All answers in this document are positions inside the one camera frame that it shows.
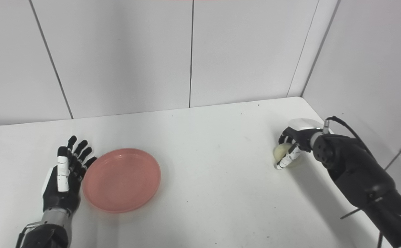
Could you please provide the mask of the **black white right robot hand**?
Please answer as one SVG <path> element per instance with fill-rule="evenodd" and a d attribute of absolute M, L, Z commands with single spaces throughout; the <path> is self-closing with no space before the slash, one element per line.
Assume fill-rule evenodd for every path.
<path fill-rule="evenodd" d="M 273 150 L 274 167 L 282 170 L 298 163 L 303 152 L 312 151 L 312 140 L 323 131 L 323 124 L 313 119 L 292 119 L 278 139 L 278 146 Z"/>

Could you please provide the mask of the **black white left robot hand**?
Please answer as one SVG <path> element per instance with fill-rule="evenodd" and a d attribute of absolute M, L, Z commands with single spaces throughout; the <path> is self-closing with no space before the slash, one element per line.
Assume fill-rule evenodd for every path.
<path fill-rule="evenodd" d="M 57 163 L 49 169 L 43 184 L 43 211 L 60 208 L 72 215 L 80 204 L 81 183 L 97 157 L 89 157 L 92 147 L 87 140 L 71 136 L 57 150 Z"/>

